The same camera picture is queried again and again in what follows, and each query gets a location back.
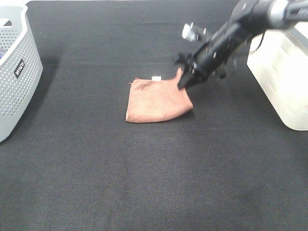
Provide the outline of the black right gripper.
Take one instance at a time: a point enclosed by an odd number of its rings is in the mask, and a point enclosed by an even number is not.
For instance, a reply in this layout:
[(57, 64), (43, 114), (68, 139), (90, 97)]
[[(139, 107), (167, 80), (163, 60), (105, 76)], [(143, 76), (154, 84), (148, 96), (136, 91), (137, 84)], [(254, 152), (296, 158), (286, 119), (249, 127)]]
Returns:
[(180, 53), (176, 61), (182, 65), (179, 90), (199, 84), (227, 62), (235, 51), (252, 37), (252, 30), (242, 23), (225, 23), (216, 33), (206, 30), (201, 47), (193, 53)]

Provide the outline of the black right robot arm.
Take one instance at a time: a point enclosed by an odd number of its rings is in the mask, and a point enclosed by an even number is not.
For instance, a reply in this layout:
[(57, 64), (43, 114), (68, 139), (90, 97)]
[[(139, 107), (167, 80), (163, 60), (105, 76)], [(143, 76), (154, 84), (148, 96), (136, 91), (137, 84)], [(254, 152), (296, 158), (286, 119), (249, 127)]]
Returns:
[(183, 72), (178, 89), (207, 81), (214, 74), (224, 78), (228, 60), (243, 44), (267, 30), (288, 30), (307, 20), (306, 0), (241, 0), (214, 34), (194, 23), (185, 24), (182, 37), (202, 46), (193, 53), (179, 54), (176, 63), (183, 65)]

